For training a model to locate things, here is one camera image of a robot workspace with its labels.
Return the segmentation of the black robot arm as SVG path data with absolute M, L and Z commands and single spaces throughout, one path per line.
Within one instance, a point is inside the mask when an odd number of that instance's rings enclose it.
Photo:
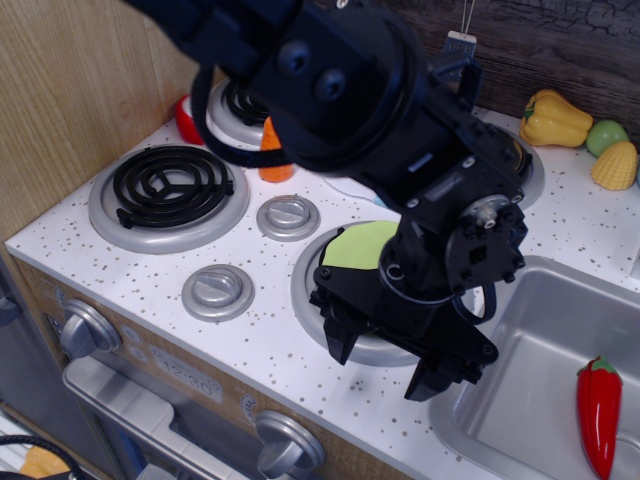
M 474 117 L 482 71 L 459 54 L 425 55 L 396 15 L 369 1 L 325 9 L 312 1 L 139 1 L 199 65 L 196 126 L 213 151 L 244 167 L 292 162 L 373 190 L 400 223 L 369 266 L 366 225 L 324 248 L 310 300 L 328 351 L 349 359 L 366 333 L 410 352 L 406 391 L 425 401 L 474 383 L 497 348 L 463 307 L 473 288 L 495 310 L 495 286 L 524 266 L 523 161 L 511 137 Z M 215 139 L 206 109 L 215 69 L 272 116 L 283 151 L 234 152 Z

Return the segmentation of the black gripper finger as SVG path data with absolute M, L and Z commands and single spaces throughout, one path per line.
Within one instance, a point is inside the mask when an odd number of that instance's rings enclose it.
M 404 398 L 427 401 L 463 379 L 458 362 L 447 357 L 422 358 L 410 380 Z
M 329 354 L 339 364 L 344 365 L 361 335 L 360 322 L 349 317 L 327 317 L 324 321 L 324 332 Z

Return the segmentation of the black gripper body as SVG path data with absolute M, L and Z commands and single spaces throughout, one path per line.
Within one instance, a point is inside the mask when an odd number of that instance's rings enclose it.
M 397 224 L 376 270 L 321 264 L 326 245 L 348 227 L 324 243 L 309 299 L 320 311 L 323 330 L 327 317 L 353 318 L 361 324 L 358 340 L 373 335 L 418 363 L 425 357 L 451 358 L 460 365 L 460 382 L 475 384 L 498 358 L 497 347 L 479 330 L 494 313 L 471 313 L 463 297 L 480 288 L 490 305 L 496 303 L 499 230 L 484 230 L 468 219 L 445 235 L 406 219 Z

